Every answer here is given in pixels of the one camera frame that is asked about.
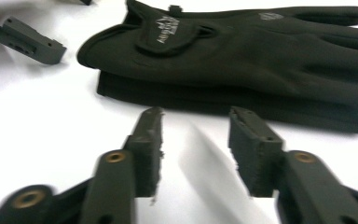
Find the clamp jaw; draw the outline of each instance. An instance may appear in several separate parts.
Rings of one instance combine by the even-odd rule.
[[[8,18],[0,26],[0,43],[40,63],[59,63],[66,48],[35,29],[17,20]]]
[[[357,224],[358,191],[341,186],[315,155],[282,145],[256,113],[232,107],[229,147],[252,196],[278,190],[282,224]]]
[[[95,175],[64,193],[44,185],[13,193],[0,206],[0,224],[136,223],[135,197],[152,197],[159,182],[162,109],[139,118],[124,147],[104,153]]]

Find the white table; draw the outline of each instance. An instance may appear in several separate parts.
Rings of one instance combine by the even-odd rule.
[[[143,1],[184,11],[290,6],[358,6],[358,1]],[[17,189],[51,185],[63,192],[93,174],[104,152],[121,149],[148,107],[96,94],[98,71],[76,52],[92,35],[121,23],[124,1],[0,0],[0,21],[14,16],[68,50],[57,65],[0,45],[0,202]],[[269,121],[285,149],[319,156],[345,185],[358,189],[358,134]],[[251,199],[227,148],[228,118],[165,109],[157,202],[138,199],[139,223],[279,223],[274,199]],[[197,177],[199,184],[188,181]]]

